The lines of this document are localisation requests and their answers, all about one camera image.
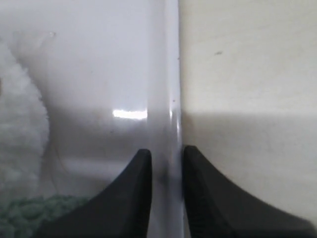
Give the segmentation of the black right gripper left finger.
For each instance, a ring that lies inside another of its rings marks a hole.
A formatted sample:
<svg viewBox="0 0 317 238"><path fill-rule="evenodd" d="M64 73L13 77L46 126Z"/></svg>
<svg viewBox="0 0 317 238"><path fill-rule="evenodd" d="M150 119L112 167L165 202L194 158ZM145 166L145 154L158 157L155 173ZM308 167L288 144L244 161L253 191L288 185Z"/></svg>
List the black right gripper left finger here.
<svg viewBox="0 0 317 238"><path fill-rule="evenodd" d="M145 238L152 203L152 156L137 151L124 171L86 204L43 223L38 238Z"/></svg>

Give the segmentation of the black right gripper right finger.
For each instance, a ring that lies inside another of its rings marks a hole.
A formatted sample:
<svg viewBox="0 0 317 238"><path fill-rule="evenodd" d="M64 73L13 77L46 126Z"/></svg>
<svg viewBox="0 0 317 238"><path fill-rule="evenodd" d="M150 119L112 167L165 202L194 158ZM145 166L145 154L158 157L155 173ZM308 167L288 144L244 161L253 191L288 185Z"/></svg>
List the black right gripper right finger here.
<svg viewBox="0 0 317 238"><path fill-rule="evenodd" d="M249 194L223 175L196 147L182 157L182 185L193 238L315 238L307 220Z"/></svg>

